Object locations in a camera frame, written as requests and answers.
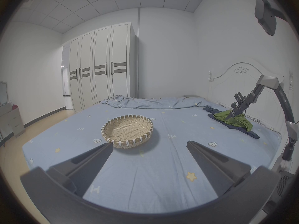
wooden floor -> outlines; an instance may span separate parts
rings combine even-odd
[[[25,133],[19,137],[13,136],[6,143],[5,147],[0,147],[0,168],[7,180],[10,188],[13,190],[19,201],[27,208],[27,210],[41,224],[49,224],[44,216],[35,207],[29,196],[27,195],[21,181],[20,176],[29,171],[24,158],[22,147],[23,145],[42,133],[58,122],[72,116],[73,110],[62,110],[52,114],[26,128]]]

white headboard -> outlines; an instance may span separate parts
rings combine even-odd
[[[241,92],[243,96],[247,96],[254,89],[261,75],[277,77],[280,83],[284,80],[281,74],[267,71],[260,63],[251,58],[237,58],[229,62],[224,70],[209,72],[207,99],[229,108],[233,102],[236,102],[234,95]],[[284,91],[292,105],[293,74],[291,70],[289,90],[284,89]],[[247,115],[254,121],[280,133],[285,124],[285,116],[278,98],[274,91],[268,88],[264,88],[257,102],[250,105],[246,111]]]

wardrobe door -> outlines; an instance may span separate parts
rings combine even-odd
[[[90,73],[92,63],[93,32],[85,34],[80,47],[80,84],[84,109],[94,105],[93,81]]]
[[[128,24],[112,26],[110,41],[111,96],[127,96],[127,33]]]
[[[80,89],[79,89],[79,71],[78,71],[78,48],[79,38],[71,41],[70,46],[70,87],[71,97],[73,101],[73,108],[75,112],[82,110],[80,102]]]
[[[109,45],[111,27],[95,30],[93,45],[93,69],[95,81],[95,100],[99,103],[110,97],[109,83]]]

white wardrobe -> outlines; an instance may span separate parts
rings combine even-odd
[[[75,112],[115,95],[135,96],[135,33],[130,22],[87,32],[70,45]]]

woven bamboo basket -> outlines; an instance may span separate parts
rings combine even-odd
[[[152,135],[152,121],[142,115],[125,115],[109,120],[102,136],[116,148],[131,148],[146,142]]]

